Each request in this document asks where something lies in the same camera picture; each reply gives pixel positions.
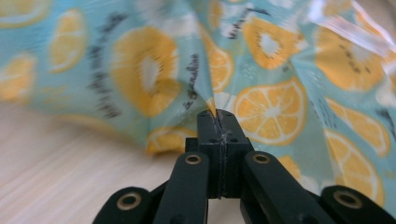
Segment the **metal grommet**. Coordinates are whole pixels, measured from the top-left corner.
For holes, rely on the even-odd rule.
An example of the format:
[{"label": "metal grommet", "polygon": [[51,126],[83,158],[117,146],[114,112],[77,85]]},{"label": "metal grommet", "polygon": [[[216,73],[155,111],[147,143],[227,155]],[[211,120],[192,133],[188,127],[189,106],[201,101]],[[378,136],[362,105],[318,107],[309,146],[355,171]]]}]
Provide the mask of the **metal grommet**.
[{"label": "metal grommet", "polygon": [[349,191],[337,190],[332,196],[338,203],[348,208],[359,209],[363,206],[361,199]]},{"label": "metal grommet", "polygon": [[117,207],[120,210],[126,211],[136,208],[140,202],[142,202],[142,197],[136,192],[130,192],[122,195],[117,201]]},{"label": "metal grommet", "polygon": [[255,154],[253,156],[253,160],[257,163],[262,163],[262,164],[270,162],[270,158],[262,154]]},{"label": "metal grommet", "polygon": [[201,157],[199,157],[198,155],[190,155],[188,157],[186,157],[185,162],[191,165],[195,165],[201,162]]}]

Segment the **fruit print fabric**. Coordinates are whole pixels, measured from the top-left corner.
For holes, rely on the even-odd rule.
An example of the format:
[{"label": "fruit print fabric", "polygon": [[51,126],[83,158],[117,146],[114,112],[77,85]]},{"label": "fruit print fabric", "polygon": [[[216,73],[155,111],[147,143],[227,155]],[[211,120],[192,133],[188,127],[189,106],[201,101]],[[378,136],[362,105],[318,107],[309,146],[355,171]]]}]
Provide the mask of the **fruit print fabric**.
[{"label": "fruit print fabric", "polygon": [[351,0],[5,0],[0,100],[148,154],[226,109],[305,188],[345,184],[396,216],[396,47],[378,27]]}]

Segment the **wooden floor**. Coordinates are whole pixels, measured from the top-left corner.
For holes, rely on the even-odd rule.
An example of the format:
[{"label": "wooden floor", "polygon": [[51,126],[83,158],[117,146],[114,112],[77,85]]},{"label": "wooden floor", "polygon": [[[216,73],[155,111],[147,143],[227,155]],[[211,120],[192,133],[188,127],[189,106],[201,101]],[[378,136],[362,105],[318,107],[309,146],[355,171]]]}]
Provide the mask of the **wooden floor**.
[{"label": "wooden floor", "polygon": [[[387,5],[361,2],[396,34]],[[0,223],[91,223],[118,189],[160,185],[176,157],[147,157],[120,139],[0,104]],[[239,202],[211,202],[208,223],[243,223]]]}]

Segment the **light wooden surface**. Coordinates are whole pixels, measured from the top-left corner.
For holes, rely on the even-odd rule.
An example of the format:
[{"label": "light wooden surface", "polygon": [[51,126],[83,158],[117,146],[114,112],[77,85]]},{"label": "light wooden surface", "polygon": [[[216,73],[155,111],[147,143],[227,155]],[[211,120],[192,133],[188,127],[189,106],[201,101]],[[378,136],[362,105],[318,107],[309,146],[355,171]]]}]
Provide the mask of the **light wooden surface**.
[{"label": "light wooden surface", "polygon": [[[361,2],[396,34],[390,7]],[[120,139],[0,104],[0,223],[91,223],[118,189],[151,190],[168,179],[176,158],[147,157]],[[208,217],[243,223],[237,200],[211,201]]]}]

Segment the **fabric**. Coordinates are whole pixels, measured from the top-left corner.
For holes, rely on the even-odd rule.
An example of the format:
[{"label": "fabric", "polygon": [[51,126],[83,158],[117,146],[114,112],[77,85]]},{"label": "fabric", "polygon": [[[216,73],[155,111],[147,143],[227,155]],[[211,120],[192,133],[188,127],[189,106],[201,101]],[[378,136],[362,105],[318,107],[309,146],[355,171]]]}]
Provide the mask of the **fabric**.
[{"label": "fabric", "polygon": [[0,100],[184,150],[197,113],[233,112],[315,193],[396,216],[396,47],[350,0],[4,0]]}]

